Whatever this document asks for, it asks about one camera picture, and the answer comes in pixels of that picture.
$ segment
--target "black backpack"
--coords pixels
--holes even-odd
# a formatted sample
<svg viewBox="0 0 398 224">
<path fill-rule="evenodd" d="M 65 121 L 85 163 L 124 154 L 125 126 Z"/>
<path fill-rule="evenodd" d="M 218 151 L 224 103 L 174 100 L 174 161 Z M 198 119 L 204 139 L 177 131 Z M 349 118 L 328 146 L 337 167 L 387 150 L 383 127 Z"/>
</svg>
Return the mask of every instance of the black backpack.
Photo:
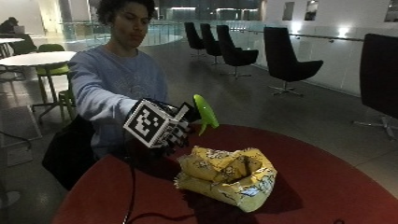
<svg viewBox="0 0 398 224">
<path fill-rule="evenodd" d="M 96 162 L 91 148 L 93 134 L 92 123 L 77 115 L 49 142 L 41 163 L 68 190 Z"/>
</svg>

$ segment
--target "crumpled bag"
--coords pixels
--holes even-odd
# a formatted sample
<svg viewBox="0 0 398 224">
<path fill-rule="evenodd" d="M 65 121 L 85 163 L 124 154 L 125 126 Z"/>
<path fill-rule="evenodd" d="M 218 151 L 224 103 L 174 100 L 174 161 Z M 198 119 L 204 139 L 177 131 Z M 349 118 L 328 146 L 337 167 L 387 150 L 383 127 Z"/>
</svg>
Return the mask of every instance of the crumpled bag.
<svg viewBox="0 0 398 224">
<path fill-rule="evenodd" d="M 253 212 L 265 203 L 277 171 L 257 148 L 234 152 L 194 147 L 178 157 L 177 189 L 188 189 Z"/>
</svg>

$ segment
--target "young man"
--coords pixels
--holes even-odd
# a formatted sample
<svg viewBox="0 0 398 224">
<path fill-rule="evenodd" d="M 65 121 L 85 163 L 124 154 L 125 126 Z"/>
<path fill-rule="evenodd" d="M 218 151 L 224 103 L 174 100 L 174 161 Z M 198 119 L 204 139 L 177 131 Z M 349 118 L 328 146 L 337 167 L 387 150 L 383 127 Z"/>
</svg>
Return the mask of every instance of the young man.
<svg viewBox="0 0 398 224">
<path fill-rule="evenodd" d="M 124 122 L 141 98 L 166 101 L 165 74 L 140 46 L 154 13 L 153 0 L 103 0 L 99 20 L 111 27 L 105 45 L 68 63 L 80 116 L 93 124 L 97 159 L 124 145 Z"/>
<path fill-rule="evenodd" d="M 9 17 L 9 19 L 0 24 L 0 34 L 13 34 L 13 26 L 17 26 L 17 22 L 13 17 Z"/>
</svg>

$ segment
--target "round table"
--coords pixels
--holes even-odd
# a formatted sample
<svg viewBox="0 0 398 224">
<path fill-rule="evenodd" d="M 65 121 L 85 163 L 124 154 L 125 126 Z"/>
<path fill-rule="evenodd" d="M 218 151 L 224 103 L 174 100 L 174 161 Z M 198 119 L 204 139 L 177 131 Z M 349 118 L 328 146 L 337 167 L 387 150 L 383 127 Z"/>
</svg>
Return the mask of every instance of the round table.
<svg viewBox="0 0 398 224">
<path fill-rule="evenodd" d="M 131 220 L 139 223 L 198 224 L 391 224 L 398 201 L 345 161 L 322 149 L 278 133 L 233 125 L 190 136 L 190 147 L 136 169 L 136 187 L 128 164 L 107 156 L 91 167 L 68 193 L 52 224 L 124 223 L 135 193 Z M 278 173 L 265 204 L 244 213 L 237 207 L 188 190 L 173 178 L 176 158 L 193 146 L 218 150 L 258 148 Z"/>
<path fill-rule="evenodd" d="M 68 62 L 75 54 L 76 54 L 76 52 L 73 52 L 73 51 L 39 52 L 39 53 L 31 53 L 31 54 L 12 56 L 12 57 L 8 57 L 8 58 L 0 60 L 0 65 L 4 65 L 4 66 L 20 66 L 20 67 L 43 66 L 47 69 L 48 85 L 51 88 L 53 102 L 32 105 L 32 107 L 49 105 L 49 108 L 39 116 L 39 122 L 41 122 L 41 117 L 45 115 L 45 113 L 48 113 L 49 110 L 52 110 L 59 105 L 59 98 L 57 98 L 57 93 L 55 91 L 55 87 L 53 87 L 53 83 L 52 83 L 49 66 L 59 64 L 59 63 Z"/>
</svg>

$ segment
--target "sweatshirt sleeve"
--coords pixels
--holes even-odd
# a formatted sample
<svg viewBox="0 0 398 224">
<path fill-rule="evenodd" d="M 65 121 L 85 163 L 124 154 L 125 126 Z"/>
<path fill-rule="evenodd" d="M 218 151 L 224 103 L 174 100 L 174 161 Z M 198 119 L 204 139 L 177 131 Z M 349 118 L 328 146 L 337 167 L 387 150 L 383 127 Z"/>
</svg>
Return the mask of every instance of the sweatshirt sleeve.
<svg viewBox="0 0 398 224">
<path fill-rule="evenodd" d="M 91 121 L 123 125 L 137 101 L 104 89 L 95 64 L 84 52 L 79 52 L 68 63 L 77 112 Z"/>
</svg>

